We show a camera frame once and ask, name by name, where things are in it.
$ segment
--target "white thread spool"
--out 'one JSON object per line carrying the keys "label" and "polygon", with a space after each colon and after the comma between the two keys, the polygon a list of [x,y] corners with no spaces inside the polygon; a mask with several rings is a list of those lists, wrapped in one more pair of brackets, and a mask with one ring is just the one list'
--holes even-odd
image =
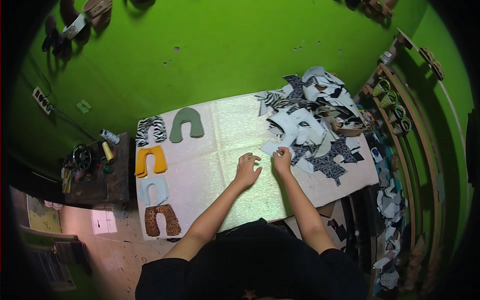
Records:
{"label": "white thread spool", "polygon": [[113,134],[110,131],[105,130],[105,129],[100,130],[100,136],[109,140],[109,141],[111,141],[115,145],[120,142],[120,138],[117,135],[115,135],[115,134]]}

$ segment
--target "floor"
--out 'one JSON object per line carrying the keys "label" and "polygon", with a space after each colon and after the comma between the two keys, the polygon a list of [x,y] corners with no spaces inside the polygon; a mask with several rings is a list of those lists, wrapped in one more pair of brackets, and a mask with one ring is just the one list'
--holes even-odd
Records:
{"label": "floor", "polygon": [[[299,234],[292,218],[289,218],[288,225]],[[335,202],[332,217],[322,219],[332,240],[341,249],[346,240],[340,241],[327,225],[333,218],[339,225],[345,223],[340,200]],[[145,241],[138,210],[129,218],[118,220],[110,211],[64,206],[60,210],[60,223],[62,233],[76,234],[86,244],[93,270],[92,280],[103,299],[134,300],[142,265],[161,259],[175,245],[167,240]]]}

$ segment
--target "light blue fabric piece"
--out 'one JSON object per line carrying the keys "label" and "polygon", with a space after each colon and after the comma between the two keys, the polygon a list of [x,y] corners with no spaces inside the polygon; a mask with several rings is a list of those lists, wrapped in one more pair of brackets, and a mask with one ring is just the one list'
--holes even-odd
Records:
{"label": "light blue fabric piece", "polygon": [[[156,187],[156,199],[154,202],[150,199],[150,194],[148,188],[154,184]],[[141,179],[140,180],[140,190],[138,191],[138,196],[140,200],[147,206],[157,206],[165,202],[170,196],[168,193],[168,185],[165,180],[165,176]]]}

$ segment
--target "thread spool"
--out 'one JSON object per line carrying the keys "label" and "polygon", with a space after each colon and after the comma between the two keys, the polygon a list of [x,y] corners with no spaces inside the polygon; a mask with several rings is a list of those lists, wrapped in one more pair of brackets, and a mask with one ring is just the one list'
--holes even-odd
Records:
{"label": "thread spool", "polygon": [[113,134],[110,131],[105,129],[100,130],[100,136],[106,140],[111,141],[115,145],[120,142],[120,138],[116,134]]}
{"label": "thread spool", "polygon": [[113,158],[113,154],[107,141],[102,143],[102,148],[103,152],[105,152],[105,157],[107,158],[107,161],[111,160]]}

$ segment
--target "white table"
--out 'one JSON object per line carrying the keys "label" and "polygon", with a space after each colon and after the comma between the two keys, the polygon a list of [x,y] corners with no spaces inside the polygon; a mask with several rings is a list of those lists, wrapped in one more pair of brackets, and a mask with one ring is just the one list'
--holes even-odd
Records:
{"label": "white table", "polygon": [[[170,197],[163,204],[172,206],[181,227],[181,234],[175,237],[182,237],[192,222],[235,178],[238,158],[247,152],[253,152],[262,159],[259,162],[259,166],[263,167],[262,173],[257,182],[236,200],[220,231],[261,217],[273,221],[292,214],[291,211],[285,210],[284,203],[288,200],[272,173],[271,157],[259,150],[268,140],[279,142],[280,139],[267,130],[269,122],[266,119],[271,113],[258,117],[260,102],[256,101],[254,95],[234,96],[190,106],[200,113],[205,131],[202,138],[191,138],[189,136],[191,124],[185,123],[182,126],[182,142],[173,144],[167,139],[165,142],[155,143],[153,127],[150,128],[149,144],[144,148],[162,146],[168,170],[162,174],[155,174],[153,172],[155,158],[148,155],[146,178],[166,177]],[[178,111],[179,109],[161,114],[168,135]],[[315,207],[323,206],[378,182],[377,171],[365,137],[361,134],[355,139],[360,142],[360,154],[364,160],[357,164],[340,164],[348,173],[340,177],[342,184],[339,186],[333,179],[326,178],[319,171],[310,175],[298,167],[292,168],[293,175]],[[140,180],[142,179],[136,179],[137,190]],[[156,199],[155,189],[150,188],[149,191],[150,198]],[[149,237],[144,224],[146,206],[140,200],[138,208],[144,239],[167,238],[163,215],[157,214],[160,236]]]}

